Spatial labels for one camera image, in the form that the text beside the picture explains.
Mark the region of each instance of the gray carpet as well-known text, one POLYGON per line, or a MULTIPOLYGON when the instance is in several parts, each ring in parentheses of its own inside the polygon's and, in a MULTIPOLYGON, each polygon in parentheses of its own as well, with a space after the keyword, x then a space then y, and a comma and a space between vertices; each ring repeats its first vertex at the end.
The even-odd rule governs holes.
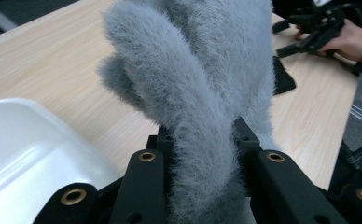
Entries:
MULTIPOLYGON (((22 25, 76 1, 77 0, 0 0, 0 11, 16 24, 22 25)), ((362 108, 361 83, 360 81, 354 101, 354 104, 360 108, 362 108)), ((362 146, 362 120, 350 115, 344 133, 344 141, 349 145, 350 149, 358 149, 362 146)))

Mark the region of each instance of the gray plush toy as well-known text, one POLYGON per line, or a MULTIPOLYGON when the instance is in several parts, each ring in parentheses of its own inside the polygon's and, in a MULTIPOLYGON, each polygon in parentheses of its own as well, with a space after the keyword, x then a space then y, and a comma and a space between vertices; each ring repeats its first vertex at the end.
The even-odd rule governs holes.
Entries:
POLYGON ((172 131, 170 223, 248 223, 233 121, 272 138, 269 0, 117 1, 104 14, 116 49, 106 87, 172 131))

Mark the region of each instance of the table top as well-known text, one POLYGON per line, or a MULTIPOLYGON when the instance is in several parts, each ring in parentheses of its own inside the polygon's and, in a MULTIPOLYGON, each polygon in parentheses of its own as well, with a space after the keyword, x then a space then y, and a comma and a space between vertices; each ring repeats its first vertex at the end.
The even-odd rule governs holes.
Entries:
MULTIPOLYGON (((0 35, 0 99, 39 102, 124 172, 158 127, 106 90, 97 75, 113 51, 102 21, 112 3, 81 0, 0 35)), ((274 35, 274 46, 292 43, 294 32, 274 35)), ((312 55, 282 63, 298 87, 273 98, 274 137, 315 185, 327 189, 357 78, 339 63, 312 55)))

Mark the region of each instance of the white container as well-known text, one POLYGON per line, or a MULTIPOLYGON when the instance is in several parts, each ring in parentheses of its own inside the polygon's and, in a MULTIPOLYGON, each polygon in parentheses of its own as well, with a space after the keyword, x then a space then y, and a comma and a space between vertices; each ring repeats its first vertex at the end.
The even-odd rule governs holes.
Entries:
POLYGON ((32 223, 54 192, 119 179, 98 152, 33 101, 0 100, 0 223, 32 223))

